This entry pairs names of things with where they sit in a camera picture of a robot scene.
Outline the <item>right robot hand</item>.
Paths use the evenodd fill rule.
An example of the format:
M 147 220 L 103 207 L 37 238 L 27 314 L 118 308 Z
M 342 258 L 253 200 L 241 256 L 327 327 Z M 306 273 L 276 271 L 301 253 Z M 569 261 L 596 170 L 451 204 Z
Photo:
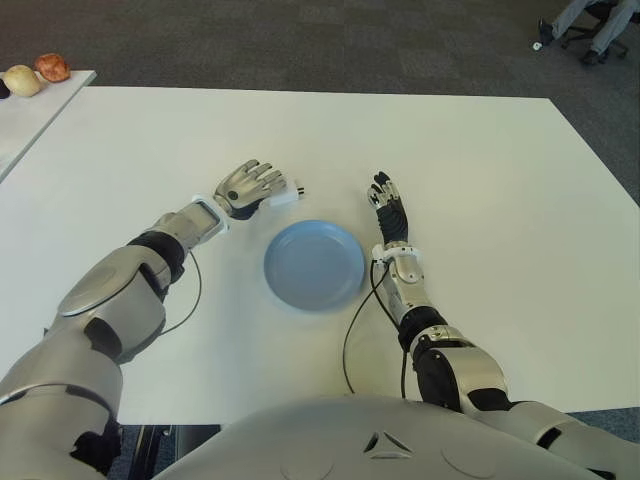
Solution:
M 367 197 L 375 210 L 384 244 L 407 242 L 408 217 L 398 189 L 385 172 L 379 171 L 373 176 Z

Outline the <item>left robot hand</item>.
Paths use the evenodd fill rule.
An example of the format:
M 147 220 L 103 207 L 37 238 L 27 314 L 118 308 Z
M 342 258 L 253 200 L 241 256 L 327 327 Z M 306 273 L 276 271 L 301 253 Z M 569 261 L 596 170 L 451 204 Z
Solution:
M 235 169 L 214 190 L 213 198 L 235 220 L 248 220 L 265 200 L 286 189 L 280 170 L 252 159 Z

